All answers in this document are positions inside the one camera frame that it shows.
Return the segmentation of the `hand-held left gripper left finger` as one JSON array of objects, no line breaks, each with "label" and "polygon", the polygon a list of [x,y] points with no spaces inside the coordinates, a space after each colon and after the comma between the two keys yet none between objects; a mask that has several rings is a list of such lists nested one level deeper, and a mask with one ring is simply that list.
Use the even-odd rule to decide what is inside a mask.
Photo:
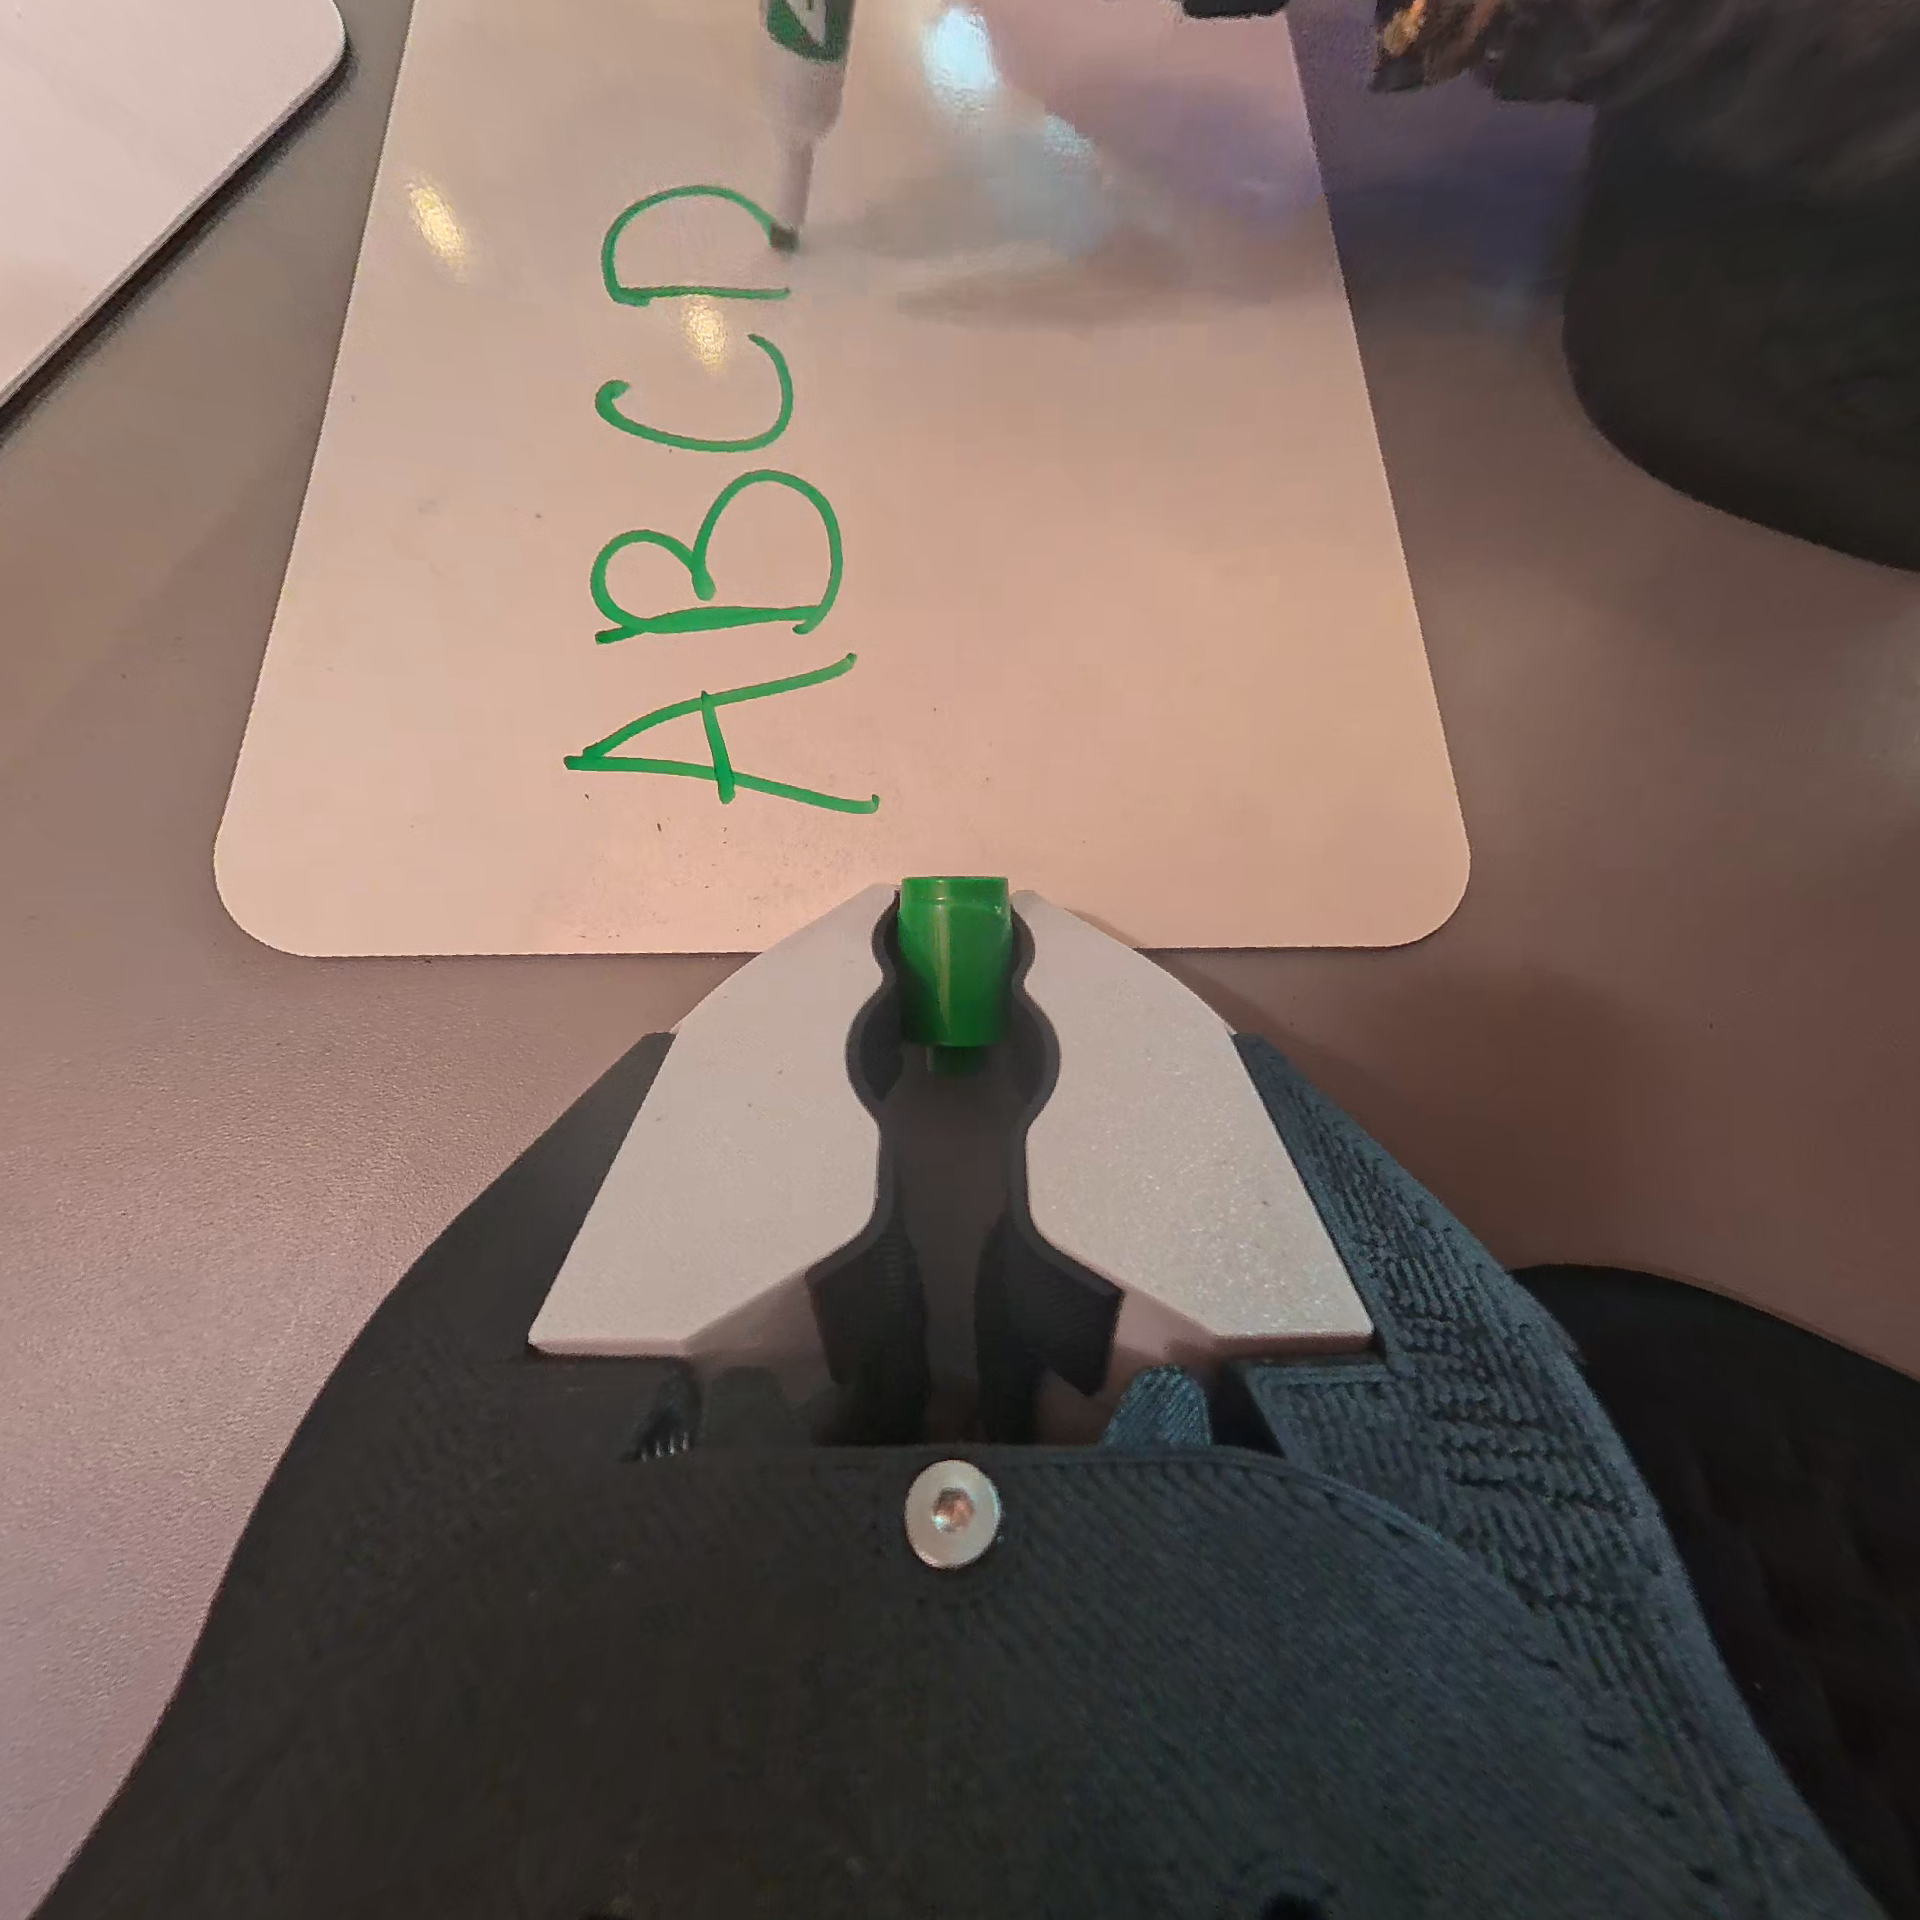
[{"label": "hand-held left gripper left finger", "polygon": [[769,1372],[832,1431],[921,1431],[929,1302],[881,1105],[896,890],[865,890],[670,1037],[532,1323],[548,1360]]}]

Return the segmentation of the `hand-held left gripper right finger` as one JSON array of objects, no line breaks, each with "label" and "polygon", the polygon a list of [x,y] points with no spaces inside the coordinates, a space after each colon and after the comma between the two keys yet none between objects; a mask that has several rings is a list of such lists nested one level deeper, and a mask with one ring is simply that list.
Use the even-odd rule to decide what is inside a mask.
[{"label": "hand-held left gripper right finger", "polygon": [[1235,1029],[1020,891],[1020,1118],[973,1294],[981,1421],[1105,1421],[1144,1372],[1357,1360],[1379,1330]]}]

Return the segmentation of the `green marker cap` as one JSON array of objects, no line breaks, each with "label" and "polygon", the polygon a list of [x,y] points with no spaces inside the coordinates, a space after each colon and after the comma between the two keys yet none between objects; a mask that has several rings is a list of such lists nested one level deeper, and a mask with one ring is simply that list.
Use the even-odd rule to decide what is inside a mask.
[{"label": "green marker cap", "polygon": [[1002,1042],[1017,972],[1017,914],[1002,876],[901,878],[901,1040],[932,1072],[959,1075]]}]

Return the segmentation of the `white whiteboard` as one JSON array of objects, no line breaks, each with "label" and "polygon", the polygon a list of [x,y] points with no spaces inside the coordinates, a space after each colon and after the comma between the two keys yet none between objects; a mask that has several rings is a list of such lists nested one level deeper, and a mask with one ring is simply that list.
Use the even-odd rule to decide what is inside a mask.
[{"label": "white whiteboard", "polygon": [[905,876],[1399,946],[1471,845],[1282,16],[415,4],[215,838],[299,956],[756,955]]}]

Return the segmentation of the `green whiteboard marker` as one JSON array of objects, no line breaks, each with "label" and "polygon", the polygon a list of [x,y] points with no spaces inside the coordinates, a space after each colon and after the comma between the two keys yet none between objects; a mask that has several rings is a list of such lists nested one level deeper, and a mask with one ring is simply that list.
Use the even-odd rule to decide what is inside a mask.
[{"label": "green whiteboard marker", "polygon": [[761,4],[761,96],[779,151],[770,250],[797,252],[813,166],[839,121],[857,4]]}]

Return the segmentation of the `black knobbly rounded object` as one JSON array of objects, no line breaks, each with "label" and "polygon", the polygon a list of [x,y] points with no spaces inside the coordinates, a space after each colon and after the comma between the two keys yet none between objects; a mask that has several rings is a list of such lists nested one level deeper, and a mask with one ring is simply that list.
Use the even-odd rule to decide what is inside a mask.
[{"label": "black knobbly rounded object", "polygon": [[1568,4],[1594,428],[1704,506],[1916,571],[1916,4]]}]

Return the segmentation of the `white table sign stand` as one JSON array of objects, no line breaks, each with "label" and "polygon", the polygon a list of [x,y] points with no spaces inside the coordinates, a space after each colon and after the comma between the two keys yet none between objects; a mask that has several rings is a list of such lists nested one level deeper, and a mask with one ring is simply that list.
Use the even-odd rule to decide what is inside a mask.
[{"label": "white table sign stand", "polygon": [[335,78],[337,4],[3,4],[3,403]]}]

